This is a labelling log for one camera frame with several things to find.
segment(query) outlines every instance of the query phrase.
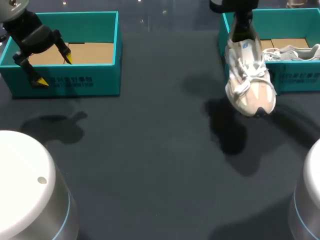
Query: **open box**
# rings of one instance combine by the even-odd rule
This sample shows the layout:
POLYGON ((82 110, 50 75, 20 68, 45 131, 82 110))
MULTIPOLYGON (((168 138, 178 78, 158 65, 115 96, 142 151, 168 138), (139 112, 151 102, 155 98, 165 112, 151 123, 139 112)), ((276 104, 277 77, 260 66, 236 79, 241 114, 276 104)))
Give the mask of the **open box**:
POLYGON ((30 63, 49 83, 48 88, 34 88, 25 72, 14 63, 12 57, 19 48, 10 38, 0 59, 0 73, 13 97, 120 94, 122 36, 118 12, 58 12, 37 15, 44 25, 60 31, 62 39, 71 49, 73 64, 64 63, 58 50, 55 51, 55 46, 48 52, 30 56, 30 63), (43 64, 41 59, 47 59, 49 63, 43 64))
MULTIPOLYGON (((229 67, 225 64, 224 55, 233 20, 233 13, 224 13, 219 32, 218 47, 224 64, 226 82, 229 79, 229 67)), ((319 23, 318 8, 253 11, 253 25, 265 48, 282 48, 286 45, 313 47, 315 44, 320 44, 319 23)), ((278 94, 320 91, 320 61, 318 60, 268 61, 266 66, 278 94)))

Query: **shoe sole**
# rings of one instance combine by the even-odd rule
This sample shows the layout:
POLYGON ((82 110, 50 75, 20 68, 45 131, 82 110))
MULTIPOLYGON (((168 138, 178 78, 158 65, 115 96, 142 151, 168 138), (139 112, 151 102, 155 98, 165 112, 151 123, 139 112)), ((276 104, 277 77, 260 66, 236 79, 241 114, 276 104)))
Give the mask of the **shoe sole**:
POLYGON ((240 107, 238 107, 238 106, 234 103, 233 98, 232 98, 232 96, 231 96, 231 93, 230 93, 230 91, 229 91, 228 86, 229 86, 229 83, 227 83, 227 84, 225 85, 225 93, 226 93, 226 96, 227 96, 229 102, 231 103, 231 105, 232 105, 239 113, 241 113, 242 115, 244 115, 244 116, 246 116, 246 117, 260 118, 260 117, 268 116, 268 115, 270 115, 270 114, 273 112, 273 110, 275 109, 276 101, 274 101, 273 107, 272 107, 272 110, 271 110, 270 113, 266 113, 266 111, 265 111, 262 107, 259 107, 254 115, 249 115, 247 112, 243 111, 240 107))

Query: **white sneaker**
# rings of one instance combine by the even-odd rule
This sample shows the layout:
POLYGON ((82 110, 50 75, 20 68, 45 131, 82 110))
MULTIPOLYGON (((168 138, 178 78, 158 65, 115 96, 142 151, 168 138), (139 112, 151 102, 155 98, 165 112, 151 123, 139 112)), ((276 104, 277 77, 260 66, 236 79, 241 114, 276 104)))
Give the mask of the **white sneaker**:
POLYGON ((225 60, 229 65, 226 95, 241 114, 253 117, 270 114, 276 105, 276 91, 261 51, 259 39, 228 40, 225 60))
POLYGON ((312 48, 288 45, 284 48, 268 48, 263 51, 265 61, 317 61, 320 60, 320 44, 312 48))

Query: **cardboard box bottom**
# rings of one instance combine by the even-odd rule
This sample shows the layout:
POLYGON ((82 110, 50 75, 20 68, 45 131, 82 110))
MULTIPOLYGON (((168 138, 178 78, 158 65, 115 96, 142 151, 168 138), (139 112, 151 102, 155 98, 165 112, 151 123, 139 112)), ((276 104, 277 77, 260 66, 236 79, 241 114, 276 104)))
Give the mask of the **cardboard box bottom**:
MULTIPOLYGON (((71 50, 72 64, 112 64, 114 57, 113 43, 67 43, 71 50)), ((47 51, 29 57, 31 65, 67 64, 58 48, 53 45, 47 51)))
POLYGON ((262 50, 272 49, 272 48, 282 49, 288 45, 291 45, 297 48, 309 48, 308 43, 304 38, 283 38, 283 39, 261 40, 262 50))

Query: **robotic arm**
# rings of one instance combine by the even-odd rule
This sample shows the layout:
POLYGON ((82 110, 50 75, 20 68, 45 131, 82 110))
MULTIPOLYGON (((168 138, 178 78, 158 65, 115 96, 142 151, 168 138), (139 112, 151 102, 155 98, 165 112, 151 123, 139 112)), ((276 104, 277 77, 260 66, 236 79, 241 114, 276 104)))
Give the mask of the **robotic arm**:
POLYGON ((7 32, 0 37, 0 41, 11 36, 20 48, 13 56, 14 62, 26 72, 33 87, 48 87, 49 84, 29 63, 28 57, 56 45, 65 61, 71 64, 71 51, 59 30, 52 31, 43 25, 35 13, 27 10, 28 3, 29 0, 0 0, 0 23, 7 32))
POLYGON ((232 41, 240 42, 245 39, 255 40, 256 36, 250 31, 253 19, 253 9, 258 7, 259 0, 209 0, 210 9, 215 13, 234 12, 235 29, 232 41))

